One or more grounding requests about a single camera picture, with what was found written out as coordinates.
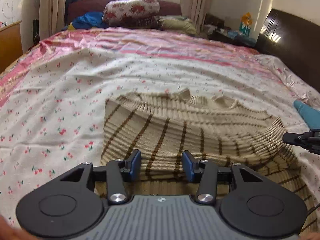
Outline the beige striped knit sweater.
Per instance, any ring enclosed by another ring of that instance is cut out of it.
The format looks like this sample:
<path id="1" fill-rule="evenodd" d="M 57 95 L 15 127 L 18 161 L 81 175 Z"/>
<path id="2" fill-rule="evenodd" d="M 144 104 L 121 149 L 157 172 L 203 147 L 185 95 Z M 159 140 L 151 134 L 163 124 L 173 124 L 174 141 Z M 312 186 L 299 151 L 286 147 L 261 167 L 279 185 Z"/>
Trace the beige striped knit sweater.
<path id="1" fill-rule="evenodd" d="M 140 150 L 142 164 L 129 194 L 191 194 L 182 153 L 230 167 L 238 162 L 302 198 L 310 211 L 300 236 L 319 239 L 312 193 L 300 175 L 296 150 L 282 140 L 280 117 L 253 110 L 221 96 L 178 93 L 127 93 L 105 101 L 101 163 L 125 159 Z"/>

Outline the floral red white quilt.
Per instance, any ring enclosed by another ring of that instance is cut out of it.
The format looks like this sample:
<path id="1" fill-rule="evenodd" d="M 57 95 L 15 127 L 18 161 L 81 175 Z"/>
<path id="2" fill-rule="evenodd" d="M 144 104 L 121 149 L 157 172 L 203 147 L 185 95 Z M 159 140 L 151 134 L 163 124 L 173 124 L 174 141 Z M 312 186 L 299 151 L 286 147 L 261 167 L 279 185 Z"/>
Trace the floral red white quilt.
<path id="1" fill-rule="evenodd" d="M 151 28 L 160 11 L 157 0 L 116 0 L 105 6 L 102 20 L 111 27 Z"/>

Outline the olive green pillow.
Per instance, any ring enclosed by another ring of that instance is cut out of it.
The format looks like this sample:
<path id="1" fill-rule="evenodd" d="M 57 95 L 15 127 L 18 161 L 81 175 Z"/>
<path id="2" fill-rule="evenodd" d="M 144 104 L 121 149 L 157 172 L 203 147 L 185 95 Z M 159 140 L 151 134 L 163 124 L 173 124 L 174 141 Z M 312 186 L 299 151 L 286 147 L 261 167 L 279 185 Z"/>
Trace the olive green pillow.
<path id="1" fill-rule="evenodd" d="M 193 20 L 184 16 L 159 16 L 159 29 L 189 36 L 197 36 L 198 31 Z"/>

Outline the dark bedside table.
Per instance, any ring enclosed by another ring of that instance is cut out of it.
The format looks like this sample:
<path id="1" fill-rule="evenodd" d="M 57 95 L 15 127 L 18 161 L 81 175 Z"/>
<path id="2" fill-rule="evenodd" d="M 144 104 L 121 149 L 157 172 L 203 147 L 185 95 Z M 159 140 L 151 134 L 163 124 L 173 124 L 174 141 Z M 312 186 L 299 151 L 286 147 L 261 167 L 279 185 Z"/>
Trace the dark bedside table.
<path id="1" fill-rule="evenodd" d="M 209 40 L 220 41 L 240 47 L 254 48 L 256 40 L 240 34 L 240 31 L 225 27 L 225 21 L 206 13 L 203 31 Z"/>

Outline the colourful carton box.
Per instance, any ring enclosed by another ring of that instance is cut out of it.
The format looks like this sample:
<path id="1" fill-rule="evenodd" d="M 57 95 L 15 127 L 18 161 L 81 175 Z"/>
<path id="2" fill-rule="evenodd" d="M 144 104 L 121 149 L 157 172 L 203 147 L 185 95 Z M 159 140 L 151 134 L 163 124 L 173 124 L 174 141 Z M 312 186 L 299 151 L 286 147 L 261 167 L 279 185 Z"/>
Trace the colourful carton box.
<path id="1" fill-rule="evenodd" d="M 241 17 L 239 31 L 242 35 L 249 37 L 252 22 L 252 16 L 249 12 Z"/>

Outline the pink satin bedspread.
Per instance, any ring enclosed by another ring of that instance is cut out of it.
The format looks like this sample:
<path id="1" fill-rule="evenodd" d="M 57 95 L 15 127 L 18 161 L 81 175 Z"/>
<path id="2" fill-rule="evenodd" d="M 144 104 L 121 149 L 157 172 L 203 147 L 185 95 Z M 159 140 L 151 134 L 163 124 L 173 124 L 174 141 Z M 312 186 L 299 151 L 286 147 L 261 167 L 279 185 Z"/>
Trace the pink satin bedspread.
<path id="1" fill-rule="evenodd" d="M 277 56 L 268 56 L 255 49 L 209 41 L 184 34 L 151 29 L 124 28 L 62 31 L 39 42 L 1 73 L 1 104 L 5 104 L 12 91 L 37 63 L 46 63 L 82 49 L 106 49 L 120 53 L 197 60 L 220 66 L 245 67 L 266 74 L 269 70 L 293 96 L 307 105 L 319 108 L 319 92 L 289 70 L 289 65 Z"/>

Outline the wooden desk shelf unit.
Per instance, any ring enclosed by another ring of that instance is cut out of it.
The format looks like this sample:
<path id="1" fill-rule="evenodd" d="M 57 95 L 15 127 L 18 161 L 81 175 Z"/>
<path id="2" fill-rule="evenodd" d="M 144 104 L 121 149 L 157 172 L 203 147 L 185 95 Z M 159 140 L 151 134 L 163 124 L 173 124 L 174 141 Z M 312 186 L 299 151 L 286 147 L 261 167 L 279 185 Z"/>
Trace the wooden desk shelf unit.
<path id="1" fill-rule="evenodd" d="M 1 73 L 23 54 L 20 33 L 21 21 L 12 23 L 0 31 Z"/>

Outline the blue crumpled cloth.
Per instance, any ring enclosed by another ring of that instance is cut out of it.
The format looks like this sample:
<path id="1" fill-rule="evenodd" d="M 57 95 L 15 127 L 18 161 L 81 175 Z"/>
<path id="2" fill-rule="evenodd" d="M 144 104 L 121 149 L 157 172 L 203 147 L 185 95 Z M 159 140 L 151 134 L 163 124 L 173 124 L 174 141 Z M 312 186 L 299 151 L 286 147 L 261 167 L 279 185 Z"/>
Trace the blue crumpled cloth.
<path id="1" fill-rule="evenodd" d="M 106 29 L 109 25 L 103 21 L 103 13 L 102 12 L 87 12 L 82 16 L 79 16 L 72 20 L 72 22 L 61 30 L 75 30 L 75 29 L 92 29 L 92 28 L 100 28 Z"/>

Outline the dark wooden headboard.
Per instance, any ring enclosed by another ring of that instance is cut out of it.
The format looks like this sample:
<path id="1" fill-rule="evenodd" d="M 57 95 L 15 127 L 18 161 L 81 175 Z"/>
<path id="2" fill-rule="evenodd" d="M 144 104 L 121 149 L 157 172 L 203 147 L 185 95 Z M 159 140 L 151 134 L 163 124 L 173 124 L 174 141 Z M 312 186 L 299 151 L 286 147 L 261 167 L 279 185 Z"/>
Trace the dark wooden headboard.
<path id="1" fill-rule="evenodd" d="M 272 9 L 261 28 L 255 49 L 273 55 L 315 90 L 319 90 L 319 25 Z"/>

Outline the teal folded garment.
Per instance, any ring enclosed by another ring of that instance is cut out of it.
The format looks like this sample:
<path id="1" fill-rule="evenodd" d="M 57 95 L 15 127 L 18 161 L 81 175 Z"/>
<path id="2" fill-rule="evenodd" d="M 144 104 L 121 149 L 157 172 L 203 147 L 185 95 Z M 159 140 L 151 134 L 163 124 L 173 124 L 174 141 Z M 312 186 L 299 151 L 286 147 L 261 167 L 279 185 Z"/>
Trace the teal folded garment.
<path id="1" fill-rule="evenodd" d="M 320 129 L 320 112 L 307 104 L 295 100 L 293 106 L 310 129 Z"/>

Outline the white cherry print sheet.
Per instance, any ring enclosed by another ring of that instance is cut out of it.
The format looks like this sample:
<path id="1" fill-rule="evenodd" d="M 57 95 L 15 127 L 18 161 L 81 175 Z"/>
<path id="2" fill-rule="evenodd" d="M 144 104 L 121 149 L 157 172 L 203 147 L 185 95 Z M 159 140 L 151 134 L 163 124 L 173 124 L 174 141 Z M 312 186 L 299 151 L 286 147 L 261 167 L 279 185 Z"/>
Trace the white cherry print sheet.
<path id="1" fill-rule="evenodd" d="M 227 97 L 307 130 L 295 97 L 269 70 L 83 49 L 33 65 L 1 107 L 1 215 L 17 225 L 18 201 L 84 161 L 101 163 L 105 101 L 127 93 Z M 296 150 L 300 175 L 319 203 L 319 158 Z"/>

